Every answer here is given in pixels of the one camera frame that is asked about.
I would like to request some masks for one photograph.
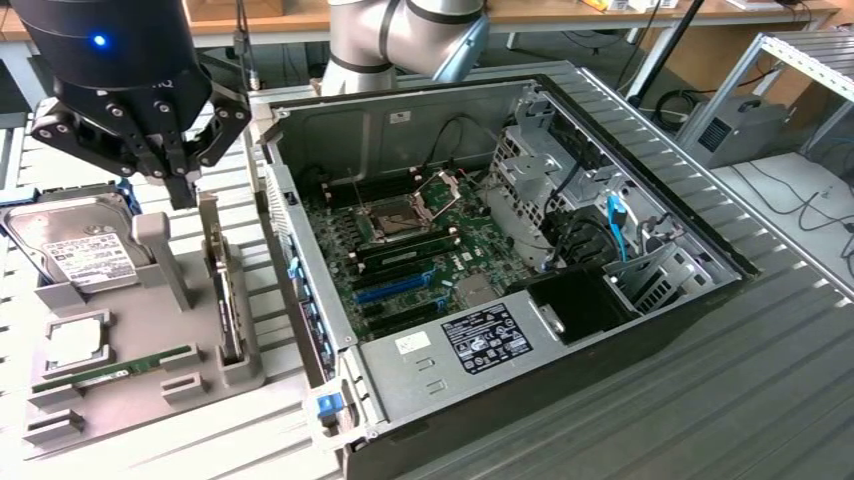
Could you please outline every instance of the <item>metal rack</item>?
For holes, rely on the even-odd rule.
[[[851,110],[854,106],[854,33],[845,30],[760,33],[756,35],[749,47],[747,47],[747,51],[741,55],[735,68],[732,68],[707,107],[697,114],[696,121],[689,126],[685,126],[685,131],[680,133],[679,144],[683,147],[691,145],[705,131],[717,108],[732,94],[744,75],[752,69],[761,52],[771,54],[780,62],[796,69],[847,100],[815,131],[807,144],[801,147],[801,152],[812,147]],[[759,84],[753,94],[761,95],[777,76],[779,69]]]

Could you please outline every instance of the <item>hard drive label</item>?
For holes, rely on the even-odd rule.
[[[470,375],[533,350],[502,303],[442,323],[441,329]]]
[[[74,286],[136,274],[133,262],[114,233],[47,243],[42,248]]]

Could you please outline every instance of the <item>green circuit board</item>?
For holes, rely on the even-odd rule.
[[[454,288],[460,281],[464,284],[472,283],[472,276],[477,279],[474,283],[481,284],[482,279],[488,282],[488,289],[481,290],[486,299],[501,296],[508,285],[530,276],[532,272],[508,243],[506,236],[488,215],[488,210],[484,211],[476,187],[460,181],[457,188],[460,198],[453,205],[432,222],[424,222],[421,218],[420,224],[418,219],[408,215],[413,203],[410,194],[337,209],[329,209],[320,201],[306,205],[308,219],[337,294],[352,328],[362,341],[370,341],[474,306],[472,303],[482,297],[465,296]],[[450,190],[440,181],[429,182],[421,189],[420,196],[433,213],[452,200]],[[388,216],[376,220],[377,212],[388,213]],[[401,259],[400,265],[409,269],[410,275],[406,278],[412,277],[414,271],[428,274],[426,285],[376,301],[358,302],[360,293],[386,287],[400,279],[369,288],[353,288],[364,273],[358,270],[358,262],[353,260],[350,252],[376,245],[394,245],[394,236],[402,242],[418,234],[446,231],[450,227],[456,228],[450,239],[421,243],[417,248],[422,250],[417,250],[417,255],[414,248],[402,248],[398,250],[404,252],[402,255],[394,252],[382,260]],[[377,240],[377,230],[389,233],[385,241]]]

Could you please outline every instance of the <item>gray robot arm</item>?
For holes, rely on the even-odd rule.
[[[322,95],[393,88],[394,65],[434,81],[462,79],[482,51],[482,0],[329,0]]]

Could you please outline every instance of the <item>blue pcie slot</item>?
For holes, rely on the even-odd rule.
[[[434,269],[425,273],[418,273],[402,280],[356,294],[356,303],[358,305],[388,298],[398,293],[408,292],[416,288],[425,287],[432,281]]]

